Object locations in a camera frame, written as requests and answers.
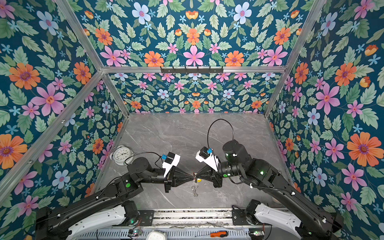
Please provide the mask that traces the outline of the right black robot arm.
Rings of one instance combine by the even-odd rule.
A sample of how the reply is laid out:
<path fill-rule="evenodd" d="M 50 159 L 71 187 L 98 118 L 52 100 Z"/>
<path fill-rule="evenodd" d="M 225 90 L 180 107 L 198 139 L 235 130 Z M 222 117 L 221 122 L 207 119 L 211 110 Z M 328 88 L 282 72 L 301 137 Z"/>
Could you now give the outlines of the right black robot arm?
<path fill-rule="evenodd" d="M 224 178 L 239 177 L 242 184 L 258 189 L 279 201 L 287 212 L 268 207 L 260 201 L 251 201 L 246 208 L 249 218 L 277 227 L 301 240 L 336 240 L 343 229 L 341 214 L 329 213 L 302 195 L 293 184 L 267 161 L 252 158 L 244 145 L 231 140 L 223 145 L 225 161 L 220 162 L 212 149 L 201 148 L 196 160 L 207 167 L 196 176 L 222 186 Z"/>

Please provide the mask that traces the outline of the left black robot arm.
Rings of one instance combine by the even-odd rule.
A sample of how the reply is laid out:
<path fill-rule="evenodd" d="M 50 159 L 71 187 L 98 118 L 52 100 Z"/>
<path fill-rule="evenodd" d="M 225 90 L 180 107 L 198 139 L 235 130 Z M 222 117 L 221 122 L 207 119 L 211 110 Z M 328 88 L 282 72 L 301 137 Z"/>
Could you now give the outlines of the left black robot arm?
<path fill-rule="evenodd" d="M 44 207 L 36 215 L 37 240 L 71 240 L 95 229 L 126 224 L 136 226 L 140 213 L 132 198 L 143 192 L 142 184 L 163 184 L 165 191 L 192 181 L 192 175 L 172 166 L 153 168 L 140 157 L 128 165 L 128 172 L 114 178 L 104 189 L 66 207 Z"/>

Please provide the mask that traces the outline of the white square clock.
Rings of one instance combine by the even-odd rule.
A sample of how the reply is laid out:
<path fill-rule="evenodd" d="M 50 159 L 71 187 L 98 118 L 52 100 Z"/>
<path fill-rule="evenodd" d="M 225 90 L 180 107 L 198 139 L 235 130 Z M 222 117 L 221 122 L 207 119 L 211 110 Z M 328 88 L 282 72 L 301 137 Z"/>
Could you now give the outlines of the white square clock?
<path fill-rule="evenodd" d="M 167 240 L 167 239 L 168 237 L 165 233 L 158 232 L 158 231 L 152 231 L 146 237 L 146 240 Z"/>

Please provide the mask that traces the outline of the white round alarm clock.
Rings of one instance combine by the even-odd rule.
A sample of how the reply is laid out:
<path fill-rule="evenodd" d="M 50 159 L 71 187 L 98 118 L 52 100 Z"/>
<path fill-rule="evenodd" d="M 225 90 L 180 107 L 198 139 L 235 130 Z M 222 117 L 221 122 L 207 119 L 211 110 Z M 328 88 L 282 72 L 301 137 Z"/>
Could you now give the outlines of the white round alarm clock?
<path fill-rule="evenodd" d="M 118 146 L 117 149 L 111 154 L 110 158 L 118 166 L 129 165 L 133 160 L 134 152 L 125 146 Z"/>

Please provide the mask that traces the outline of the small circuit board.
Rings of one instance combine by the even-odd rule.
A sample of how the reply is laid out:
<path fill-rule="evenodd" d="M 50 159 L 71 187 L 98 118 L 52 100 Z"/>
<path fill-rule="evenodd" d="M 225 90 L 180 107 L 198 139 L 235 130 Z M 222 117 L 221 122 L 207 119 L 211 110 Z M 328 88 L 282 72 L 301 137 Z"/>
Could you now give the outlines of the small circuit board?
<path fill-rule="evenodd" d="M 130 229 L 129 230 L 129 237 L 136 238 L 143 234 L 143 231 L 141 229 Z"/>

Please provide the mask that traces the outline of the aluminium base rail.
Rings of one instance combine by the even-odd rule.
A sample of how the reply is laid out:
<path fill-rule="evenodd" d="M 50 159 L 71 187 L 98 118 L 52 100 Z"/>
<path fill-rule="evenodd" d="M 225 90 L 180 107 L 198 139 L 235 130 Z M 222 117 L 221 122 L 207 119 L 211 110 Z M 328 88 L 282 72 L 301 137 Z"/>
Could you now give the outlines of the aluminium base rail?
<path fill-rule="evenodd" d="M 256 222 L 254 226 L 234 226 L 232 222 L 232 209 L 157 209 L 154 214 L 153 224 L 155 226 L 170 227 L 254 227 L 271 225 L 287 232 L 296 228 L 309 228 L 310 224 L 317 223 L 315 217 L 300 219 L 291 212 L 279 208 L 268 207 L 264 204 L 258 205 L 254 210 L 247 210 L 245 213 Z M 110 210 L 93 214 L 78 221 L 69 227 L 72 234 L 82 234 L 89 231 L 96 231 L 106 227 L 122 226 L 132 227 L 131 220 L 127 217 L 125 209 L 121 206 Z"/>

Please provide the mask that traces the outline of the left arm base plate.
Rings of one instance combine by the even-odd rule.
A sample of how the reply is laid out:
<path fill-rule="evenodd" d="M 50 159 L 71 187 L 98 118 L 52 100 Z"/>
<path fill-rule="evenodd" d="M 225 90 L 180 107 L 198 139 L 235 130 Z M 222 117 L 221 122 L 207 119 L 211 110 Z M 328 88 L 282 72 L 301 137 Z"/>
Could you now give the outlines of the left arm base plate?
<path fill-rule="evenodd" d="M 139 210 L 131 220 L 130 225 L 134 227 L 150 227 L 153 224 L 155 211 Z"/>

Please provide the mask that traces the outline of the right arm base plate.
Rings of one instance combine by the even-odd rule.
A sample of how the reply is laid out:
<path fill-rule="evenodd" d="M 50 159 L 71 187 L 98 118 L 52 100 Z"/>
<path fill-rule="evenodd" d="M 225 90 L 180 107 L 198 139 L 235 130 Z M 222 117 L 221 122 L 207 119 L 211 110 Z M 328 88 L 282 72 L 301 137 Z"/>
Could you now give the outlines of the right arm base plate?
<path fill-rule="evenodd" d="M 234 226 L 254 226 L 256 222 L 249 218 L 245 211 L 233 208 L 232 209 L 232 222 Z"/>

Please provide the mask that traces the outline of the orange handled screwdriver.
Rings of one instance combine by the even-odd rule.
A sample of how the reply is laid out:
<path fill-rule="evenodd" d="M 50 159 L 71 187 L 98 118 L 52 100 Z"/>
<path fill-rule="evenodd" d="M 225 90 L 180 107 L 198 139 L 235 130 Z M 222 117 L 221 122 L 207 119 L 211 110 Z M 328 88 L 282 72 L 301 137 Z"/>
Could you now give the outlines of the orange handled screwdriver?
<path fill-rule="evenodd" d="M 227 231 L 218 231 L 218 232 L 213 232 L 210 233 L 211 238 L 225 238 L 229 235 Z"/>

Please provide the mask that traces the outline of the black hook rail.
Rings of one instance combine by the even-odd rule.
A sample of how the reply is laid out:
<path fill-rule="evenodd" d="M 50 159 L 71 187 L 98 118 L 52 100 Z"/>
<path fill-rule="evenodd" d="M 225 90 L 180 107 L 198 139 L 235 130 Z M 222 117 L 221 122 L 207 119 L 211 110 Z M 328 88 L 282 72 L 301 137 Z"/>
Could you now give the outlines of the black hook rail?
<path fill-rule="evenodd" d="M 221 74 L 223 67 L 160 67 L 162 74 Z"/>

